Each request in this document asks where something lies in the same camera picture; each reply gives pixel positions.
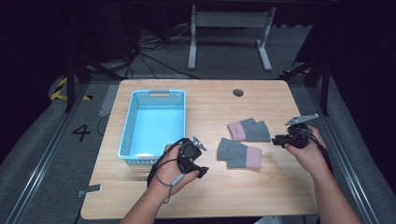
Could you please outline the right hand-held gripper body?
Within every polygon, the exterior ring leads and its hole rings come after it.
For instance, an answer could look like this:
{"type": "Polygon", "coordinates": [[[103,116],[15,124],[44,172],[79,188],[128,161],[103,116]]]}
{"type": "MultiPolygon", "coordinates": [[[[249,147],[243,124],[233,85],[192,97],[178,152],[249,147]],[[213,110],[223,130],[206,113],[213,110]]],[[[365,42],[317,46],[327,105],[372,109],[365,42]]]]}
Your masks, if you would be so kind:
{"type": "Polygon", "coordinates": [[[289,140],[288,144],[297,147],[304,148],[309,144],[309,141],[314,141],[316,137],[308,129],[306,124],[307,121],[317,119],[318,114],[305,115],[305,116],[294,116],[285,123],[288,128],[289,140]]]}

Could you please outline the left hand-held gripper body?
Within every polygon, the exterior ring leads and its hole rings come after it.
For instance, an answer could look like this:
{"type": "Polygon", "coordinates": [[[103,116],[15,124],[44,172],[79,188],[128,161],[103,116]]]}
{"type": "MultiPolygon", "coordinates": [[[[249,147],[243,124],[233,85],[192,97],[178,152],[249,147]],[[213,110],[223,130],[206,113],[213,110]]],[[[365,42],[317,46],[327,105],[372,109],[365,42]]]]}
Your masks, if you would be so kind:
{"type": "Polygon", "coordinates": [[[196,138],[183,140],[183,144],[177,155],[177,165],[182,174],[188,174],[194,171],[195,160],[202,155],[202,151],[206,150],[203,144],[196,138]]]}

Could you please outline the grey and pink knitted glove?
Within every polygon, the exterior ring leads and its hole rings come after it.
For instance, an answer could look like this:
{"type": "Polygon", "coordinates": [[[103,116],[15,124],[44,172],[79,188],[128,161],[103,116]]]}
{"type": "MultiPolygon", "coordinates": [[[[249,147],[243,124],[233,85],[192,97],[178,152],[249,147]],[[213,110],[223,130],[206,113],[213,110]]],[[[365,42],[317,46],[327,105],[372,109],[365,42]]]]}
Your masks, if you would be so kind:
{"type": "Polygon", "coordinates": [[[234,141],[270,142],[269,130],[263,120],[257,122],[254,118],[244,119],[228,124],[234,141]]]}
{"type": "Polygon", "coordinates": [[[239,142],[222,138],[219,142],[217,159],[226,161],[228,168],[262,168],[262,150],[239,142]]]}

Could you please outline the light blue plastic basket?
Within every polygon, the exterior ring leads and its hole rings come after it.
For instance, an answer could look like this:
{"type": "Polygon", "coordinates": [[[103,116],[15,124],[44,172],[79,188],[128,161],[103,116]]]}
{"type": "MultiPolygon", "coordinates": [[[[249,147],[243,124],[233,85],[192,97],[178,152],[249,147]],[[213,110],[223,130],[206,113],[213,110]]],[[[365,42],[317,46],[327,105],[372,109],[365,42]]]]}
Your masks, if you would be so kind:
{"type": "Polygon", "coordinates": [[[138,90],[131,95],[119,158],[128,165],[155,163],[166,145],[186,132],[186,93],[183,90],[138,90]]]}

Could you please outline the person's right hand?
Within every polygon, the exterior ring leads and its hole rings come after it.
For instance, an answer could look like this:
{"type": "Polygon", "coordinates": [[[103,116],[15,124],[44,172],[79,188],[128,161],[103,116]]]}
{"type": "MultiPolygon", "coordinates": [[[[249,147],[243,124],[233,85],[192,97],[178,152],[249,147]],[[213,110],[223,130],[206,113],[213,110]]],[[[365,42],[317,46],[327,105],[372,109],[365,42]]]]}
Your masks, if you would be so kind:
{"type": "Polygon", "coordinates": [[[310,140],[304,148],[286,144],[285,149],[297,159],[312,177],[323,177],[328,171],[327,163],[320,152],[319,146],[313,140],[310,140]]]}

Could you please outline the person's left hand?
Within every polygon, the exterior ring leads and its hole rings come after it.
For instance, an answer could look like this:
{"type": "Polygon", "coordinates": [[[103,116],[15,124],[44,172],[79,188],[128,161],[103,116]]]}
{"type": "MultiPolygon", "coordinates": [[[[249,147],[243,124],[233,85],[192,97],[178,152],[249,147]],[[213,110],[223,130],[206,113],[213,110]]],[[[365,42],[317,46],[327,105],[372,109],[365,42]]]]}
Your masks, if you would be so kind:
{"type": "Polygon", "coordinates": [[[168,198],[178,193],[184,186],[197,178],[198,172],[192,171],[182,174],[177,165],[177,155],[181,145],[176,145],[172,150],[168,150],[170,145],[165,148],[165,156],[159,163],[159,168],[151,180],[155,186],[163,185],[169,188],[168,198]]]}

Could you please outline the black metal stand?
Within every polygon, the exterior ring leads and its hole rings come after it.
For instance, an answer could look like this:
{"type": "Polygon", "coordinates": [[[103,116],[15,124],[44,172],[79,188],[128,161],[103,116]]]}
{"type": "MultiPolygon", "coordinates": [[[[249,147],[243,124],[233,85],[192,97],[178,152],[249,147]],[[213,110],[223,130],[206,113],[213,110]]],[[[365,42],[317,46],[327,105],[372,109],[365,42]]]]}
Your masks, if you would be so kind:
{"type": "Polygon", "coordinates": [[[101,64],[95,62],[94,60],[79,54],[74,54],[70,57],[67,64],[67,74],[66,74],[66,86],[67,86],[67,105],[65,112],[71,111],[77,100],[76,88],[75,88],[75,77],[81,84],[89,84],[92,80],[92,76],[88,70],[88,66],[93,67],[100,73],[110,77],[114,80],[124,80],[124,77],[117,75],[115,72],[105,68],[101,64]]]}
{"type": "Polygon", "coordinates": [[[306,87],[315,87],[321,80],[319,106],[325,116],[328,116],[328,95],[330,87],[330,72],[328,62],[325,59],[315,59],[309,63],[304,63],[290,71],[282,71],[276,80],[288,80],[302,74],[307,70],[303,81],[306,87]]]}

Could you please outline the yellow and black hazard tape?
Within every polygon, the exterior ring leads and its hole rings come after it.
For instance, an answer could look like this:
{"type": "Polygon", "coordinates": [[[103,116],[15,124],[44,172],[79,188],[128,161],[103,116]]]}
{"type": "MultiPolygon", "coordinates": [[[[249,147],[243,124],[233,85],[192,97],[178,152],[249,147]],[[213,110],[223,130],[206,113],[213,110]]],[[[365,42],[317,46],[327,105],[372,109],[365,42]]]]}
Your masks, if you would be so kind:
{"type": "Polygon", "coordinates": [[[54,90],[54,93],[50,97],[51,100],[67,100],[68,99],[66,94],[62,94],[62,89],[64,88],[64,85],[66,84],[66,82],[67,82],[66,77],[63,77],[59,81],[57,87],[54,90]]]}

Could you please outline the metal floor rail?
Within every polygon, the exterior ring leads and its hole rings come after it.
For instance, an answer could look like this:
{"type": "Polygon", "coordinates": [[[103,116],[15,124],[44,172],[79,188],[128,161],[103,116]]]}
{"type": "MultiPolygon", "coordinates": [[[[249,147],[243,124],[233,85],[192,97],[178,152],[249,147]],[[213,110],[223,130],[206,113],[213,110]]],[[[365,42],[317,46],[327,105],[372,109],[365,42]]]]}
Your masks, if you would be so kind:
{"type": "Polygon", "coordinates": [[[33,172],[30,174],[23,191],[21,192],[19,199],[16,201],[13,209],[8,215],[5,224],[20,224],[22,217],[24,216],[30,202],[33,200],[35,193],[40,187],[40,184],[50,167],[55,153],[59,149],[60,141],[64,135],[66,127],[70,119],[73,118],[79,102],[82,100],[88,88],[88,84],[81,84],[75,91],[77,101],[70,106],[67,112],[63,112],[63,115],[56,127],[56,130],[52,134],[45,151],[43,152],[40,160],[38,161],[38,164],[36,165],[33,172]]]}
{"type": "Polygon", "coordinates": [[[319,96],[314,88],[306,89],[309,98],[313,102],[313,107],[319,114],[319,120],[324,126],[323,131],[330,137],[330,145],[332,146],[332,154],[337,160],[338,167],[346,180],[347,186],[351,195],[353,196],[354,202],[356,203],[358,210],[362,216],[365,224],[379,224],[378,218],[375,214],[373,207],[371,206],[360,180],[358,179],[348,157],[342,147],[342,144],[335,132],[334,127],[328,116],[324,114],[319,102],[319,96]]]}

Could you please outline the small metal bracket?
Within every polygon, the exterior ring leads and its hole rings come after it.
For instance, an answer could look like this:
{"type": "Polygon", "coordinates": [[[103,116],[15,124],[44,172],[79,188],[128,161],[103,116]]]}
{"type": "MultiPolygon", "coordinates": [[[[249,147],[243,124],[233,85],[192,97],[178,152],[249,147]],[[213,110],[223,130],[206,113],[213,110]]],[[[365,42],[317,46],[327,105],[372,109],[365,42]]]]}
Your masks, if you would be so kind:
{"type": "Polygon", "coordinates": [[[84,197],[86,194],[95,193],[95,192],[100,192],[101,190],[102,190],[102,185],[101,185],[101,184],[91,185],[91,186],[88,186],[88,187],[85,188],[85,189],[79,189],[79,190],[77,191],[76,197],[77,197],[77,198],[82,198],[82,197],[84,197]]]}

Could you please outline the white metal desk frame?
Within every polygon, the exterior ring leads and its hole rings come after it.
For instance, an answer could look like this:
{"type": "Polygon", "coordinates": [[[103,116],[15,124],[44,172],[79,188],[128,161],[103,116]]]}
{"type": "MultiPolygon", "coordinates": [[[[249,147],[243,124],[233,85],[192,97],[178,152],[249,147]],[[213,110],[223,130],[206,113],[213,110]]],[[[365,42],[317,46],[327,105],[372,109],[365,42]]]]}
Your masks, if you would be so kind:
{"type": "Polygon", "coordinates": [[[221,12],[200,11],[196,5],[191,7],[191,44],[188,59],[188,69],[194,70],[196,65],[198,27],[237,27],[237,28],[262,28],[262,38],[256,41],[256,47],[260,54],[265,71],[272,70],[267,51],[266,42],[275,18],[276,8],[271,7],[265,12],[221,12]]]}

